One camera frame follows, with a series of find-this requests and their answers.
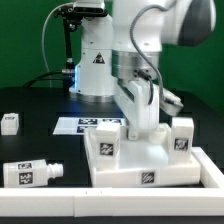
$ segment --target white block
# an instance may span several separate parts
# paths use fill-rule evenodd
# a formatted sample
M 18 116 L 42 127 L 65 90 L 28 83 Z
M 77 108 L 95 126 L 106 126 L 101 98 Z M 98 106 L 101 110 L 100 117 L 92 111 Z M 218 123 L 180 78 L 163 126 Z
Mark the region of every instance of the white block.
M 114 169 L 118 165 L 120 124 L 101 122 L 96 128 L 95 159 L 97 169 Z
M 4 114 L 1 120 L 2 135 L 16 135 L 19 128 L 19 115 L 15 113 Z
M 190 162 L 194 134 L 191 118 L 173 118 L 169 146 L 169 163 L 186 164 Z

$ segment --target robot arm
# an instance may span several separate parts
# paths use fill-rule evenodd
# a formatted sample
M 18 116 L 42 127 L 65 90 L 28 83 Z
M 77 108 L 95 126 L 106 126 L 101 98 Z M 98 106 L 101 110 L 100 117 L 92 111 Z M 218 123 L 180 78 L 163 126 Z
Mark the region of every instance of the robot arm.
M 114 0 L 113 6 L 115 101 L 130 121 L 129 139 L 136 140 L 139 133 L 150 133 L 158 126 L 158 101 L 171 116 L 183 107 L 179 98 L 163 90 L 158 70 L 162 43 L 196 46 L 203 42 L 214 29 L 215 6 L 213 0 L 136 0 L 132 4 Z M 140 81 L 140 73 L 158 78 L 159 91 Z M 150 105 L 144 103 L 152 97 L 149 93 L 154 98 Z

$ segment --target warning label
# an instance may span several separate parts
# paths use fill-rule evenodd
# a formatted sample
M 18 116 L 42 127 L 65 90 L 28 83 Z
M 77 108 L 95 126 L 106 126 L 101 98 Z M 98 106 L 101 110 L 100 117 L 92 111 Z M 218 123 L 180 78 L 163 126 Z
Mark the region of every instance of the warning label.
M 105 61 L 103 59 L 102 54 L 99 52 L 99 54 L 96 56 L 96 58 L 93 61 L 94 64 L 105 64 Z

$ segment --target blue light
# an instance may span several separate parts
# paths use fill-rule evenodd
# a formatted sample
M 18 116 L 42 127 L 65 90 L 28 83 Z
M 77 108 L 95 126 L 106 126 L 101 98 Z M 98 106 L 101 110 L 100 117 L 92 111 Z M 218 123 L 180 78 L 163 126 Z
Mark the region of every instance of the blue light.
M 78 66 L 75 66 L 74 71 L 74 88 L 77 89 L 77 80 L 78 80 Z

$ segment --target printed label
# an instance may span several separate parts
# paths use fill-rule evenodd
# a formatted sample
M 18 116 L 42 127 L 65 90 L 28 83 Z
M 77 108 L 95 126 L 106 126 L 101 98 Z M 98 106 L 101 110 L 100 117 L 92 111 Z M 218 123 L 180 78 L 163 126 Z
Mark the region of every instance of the printed label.
M 19 185 L 33 184 L 33 172 L 19 173 Z
M 14 120 L 15 117 L 6 117 L 5 120 Z
M 155 182 L 155 172 L 142 173 L 142 184 L 152 184 Z
M 103 122 L 111 122 L 111 123 L 121 123 L 121 119 L 103 119 Z
M 83 134 L 85 129 L 88 128 L 89 126 L 78 126 L 77 128 L 77 133 Z
M 174 142 L 174 150 L 176 151 L 187 151 L 189 148 L 188 138 L 176 138 Z
M 79 125 L 97 125 L 97 119 L 81 118 L 79 119 Z
M 18 164 L 19 170 L 32 169 L 32 163 L 20 163 Z
M 114 155 L 113 144 L 100 143 L 100 155 L 101 156 L 113 156 Z
M 96 58 L 93 61 L 94 64 L 105 64 L 105 61 L 103 59 L 103 56 L 99 52 L 99 54 L 96 56 Z

